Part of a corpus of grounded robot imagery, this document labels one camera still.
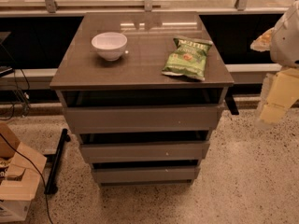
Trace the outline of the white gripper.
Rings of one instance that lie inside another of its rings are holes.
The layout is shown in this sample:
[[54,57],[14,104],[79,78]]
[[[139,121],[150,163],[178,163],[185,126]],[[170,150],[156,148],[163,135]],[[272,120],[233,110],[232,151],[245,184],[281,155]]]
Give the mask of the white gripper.
[[[256,38],[250,45],[255,51],[269,51],[274,28],[270,28]],[[255,124],[261,129],[275,126],[286,115],[289,108],[299,99],[299,70],[284,68],[276,74],[267,74],[261,97],[256,109]]]

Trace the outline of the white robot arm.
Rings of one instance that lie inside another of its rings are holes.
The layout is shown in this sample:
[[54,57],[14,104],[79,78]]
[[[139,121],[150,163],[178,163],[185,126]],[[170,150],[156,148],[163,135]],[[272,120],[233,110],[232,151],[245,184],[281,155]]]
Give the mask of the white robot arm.
[[263,129],[276,125],[299,100],[299,0],[295,0],[273,28],[268,29],[250,48],[269,51],[279,72],[263,79],[256,124]]

